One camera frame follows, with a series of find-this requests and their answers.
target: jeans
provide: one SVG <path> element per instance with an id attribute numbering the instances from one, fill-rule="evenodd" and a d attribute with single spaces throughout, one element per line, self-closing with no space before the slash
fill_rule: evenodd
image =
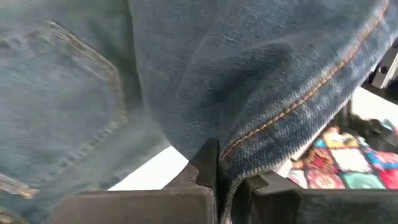
<path id="1" fill-rule="evenodd" d="M 397 6 L 1 1 L 0 218 L 45 223 L 168 141 L 189 159 L 217 138 L 233 222 L 238 185 L 306 146 L 381 59 Z"/>

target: orange stitching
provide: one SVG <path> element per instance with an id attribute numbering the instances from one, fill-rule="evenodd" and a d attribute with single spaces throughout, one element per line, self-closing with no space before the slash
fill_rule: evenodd
<path id="1" fill-rule="evenodd" d="M 263 126 L 261 126 L 260 128 L 255 129 L 254 131 L 252 131 L 251 133 L 249 133 L 248 135 L 244 136 L 241 139 L 238 139 L 237 141 L 235 141 L 234 144 L 232 144 L 232 146 L 230 147 L 230 149 L 228 149 L 226 151 L 226 153 L 223 155 L 223 157 L 220 159 L 220 161 L 222 161 L 223 159 L 225 159 L 226 156 L 228 156 L 232 150 L 241 142 L 245 141 L 246 139 L 250 138 L 251 136 L 257 134 L 258 132 L 262 131 L 264 128 L 268 127 L 269 125 L 271 125 L 272 123 L 276 122 L 277 120 L 281 119 L 283 116 L 288 115 L 291 111 L 293 111 L 294 109 L 296 109 L 296 107 L 300 106 L 301 104 L 305 103 L 311 96 L 313 96 L 315 94 L 315 92 L 318 91 L 318 89 L 323 86 L 327 81 L 329 81 L 333 75 L 342 68 L 342 66 L 344 66 L 349 60 L 352 59 L 352 57 L 354 57 L 354 54 L 356 53 L 356 51 L 359 49 L 359 47 L 361 46 L 361 44 L 363 43 L 363 41 L 365 40 L 365 38 L 374 30 L 374 28 L 376 28 L 376 26 L 379 24 L 379 22 L 383 19 L 384 17 L 384 13 L 387 10 L 389 5 L 389 0 L 385 0 L 384 1 L 384 6 L 383 9 L 381 11 L 381 13 L 379 13 L 377 20 L 374 22 L 374 24 L 372 25 L 372 27 L 370 29 L 368 29 L 367 31 L 365 31 L 363 34 L 361 34 L 361 38 L 359 38 L 359 43 L 349 52 L 348 56 L 346 58 L 344 58 L 337 66 L 333 67 L 330 70 L 330 74 L 326 77 L 323 78 L 320 82 L 318 82 L 318 84 L 315 86 L 315 88 L 308 93 L 307 95 L 305 95 L 302 99 L 299 99 L 298 102 L 294 103 L 290 108 L 287 108 L 284 112 L 281 112 L 278 116 L 276 116 L 273 120 L 269 121 L 267 124 L 264 124 Z"/>

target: colorful cloth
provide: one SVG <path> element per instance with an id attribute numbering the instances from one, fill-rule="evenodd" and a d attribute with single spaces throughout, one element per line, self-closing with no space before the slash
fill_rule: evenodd
<path id="1" fill-rule="evenodd" d="M 398 155 L 332 127 L 293 162 L 288 178 L 305 189 L 398 189 Z"/>

